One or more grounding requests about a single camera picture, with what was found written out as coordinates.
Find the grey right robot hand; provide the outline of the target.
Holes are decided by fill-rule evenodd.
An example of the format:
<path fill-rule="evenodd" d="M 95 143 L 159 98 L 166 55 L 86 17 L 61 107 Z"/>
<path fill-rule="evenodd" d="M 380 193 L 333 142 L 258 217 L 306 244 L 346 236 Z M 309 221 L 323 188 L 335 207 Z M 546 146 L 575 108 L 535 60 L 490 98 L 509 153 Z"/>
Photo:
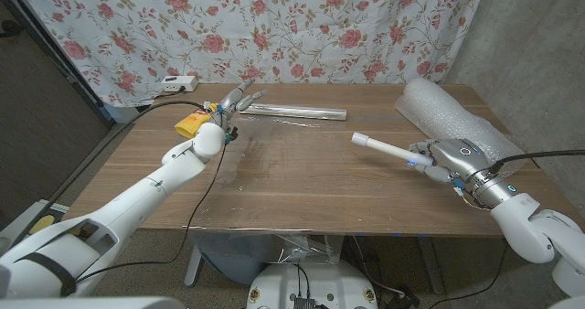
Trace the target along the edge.
<path fill-rule="evenodd" d="M 435 182 L 453 184 L 480 208 L 495 208 L 518 195 L 513 186 L 489 171 L 485 153 L 467 139 L 429 139 L 411 144 L 408 150 L 432 160 L 431 165 L 412 164 L 415 170 Z"/>

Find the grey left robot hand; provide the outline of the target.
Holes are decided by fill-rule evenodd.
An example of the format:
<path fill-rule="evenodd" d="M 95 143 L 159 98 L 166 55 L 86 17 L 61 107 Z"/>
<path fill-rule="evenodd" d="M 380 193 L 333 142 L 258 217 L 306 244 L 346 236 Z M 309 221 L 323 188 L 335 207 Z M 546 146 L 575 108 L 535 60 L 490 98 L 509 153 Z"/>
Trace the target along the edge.
<path fill-rule="evenodd" d="M 252 84 L 253 79 L 244 80 L 238 87 L 228 93 L 218 104 L 217 111 L 212 114 L 214 123 L 223 131 L 229 129 L 229 121 L 236 112 L 246 111 L 256 100 L 266 96 L 267 90 L 247 95 L 245 90 Z"/>

